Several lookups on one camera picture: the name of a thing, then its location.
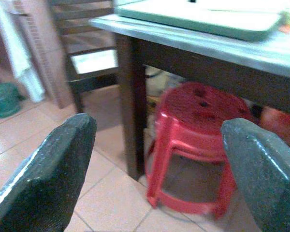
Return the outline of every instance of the red plastic stool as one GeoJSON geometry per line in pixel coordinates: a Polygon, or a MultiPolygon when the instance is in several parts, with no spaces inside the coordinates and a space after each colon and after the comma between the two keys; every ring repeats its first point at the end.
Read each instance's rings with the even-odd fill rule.
{"type": "Polygon", "coordinates": [[[146,172],[150,204],[155,208],[161,201],[180,212],[214,212],[216,218],[224,215],[236,183],[224,152],[220,127],[224,120],[252,119],[244,101],[200,83],[185,83],[162,96],[156,114],[157,137],[148,152],[154,153],[152,171],[146,172]],[[225,163],[216,202],[186,202],[162,191],[173,152],[192,160],[225,163]]]}

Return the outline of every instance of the table top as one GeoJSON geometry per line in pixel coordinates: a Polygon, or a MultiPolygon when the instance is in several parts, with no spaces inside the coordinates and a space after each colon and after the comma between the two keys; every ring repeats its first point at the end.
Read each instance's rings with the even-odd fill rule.
{"type": "Polygon", "coordinates": [[[290,78],[290,34],[274,32],[267,40],[246,42],[110,14],[90,25],[118,34],[194,52],[290,78]]]}

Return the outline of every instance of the plastic stool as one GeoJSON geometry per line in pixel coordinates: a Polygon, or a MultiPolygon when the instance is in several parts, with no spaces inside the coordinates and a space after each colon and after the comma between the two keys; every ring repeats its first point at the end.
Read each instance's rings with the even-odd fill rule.
{"type": "Polygon", "coordinates": [[[223,121],[236,117],[252,119],[243,100],[200,83],[185,83],[162,96],[156,111],[156,141],[148,151],[148,154],[154,153],[152,171],[146,172],[147,199],[154,208],[160,200],[185,213],[214,212],[215,218],[226,213],[236,183],[225,155],[220,127],[223,121]],[[225,163],[216,202],[186,202],[162,191],[173,152],[192,160],[225,163]]]}

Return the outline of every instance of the green bucket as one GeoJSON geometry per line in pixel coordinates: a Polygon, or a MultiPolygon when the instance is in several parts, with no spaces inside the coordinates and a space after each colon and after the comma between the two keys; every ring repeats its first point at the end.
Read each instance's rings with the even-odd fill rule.
{"type": "Polygon", "coordinates": [[[12,83],[0,84],[0,118],[8,117],[20,110],[22,96],[12,83]]]}

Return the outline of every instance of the table leg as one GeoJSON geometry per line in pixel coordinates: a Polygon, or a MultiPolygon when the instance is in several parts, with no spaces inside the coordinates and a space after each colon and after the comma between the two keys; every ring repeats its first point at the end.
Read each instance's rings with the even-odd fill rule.
{"type": "Polygon", "coordinates": [[[137,180],[144,173],[145,66],[136,39],[116,34],[116,45],[128,174],[137,180]]]}

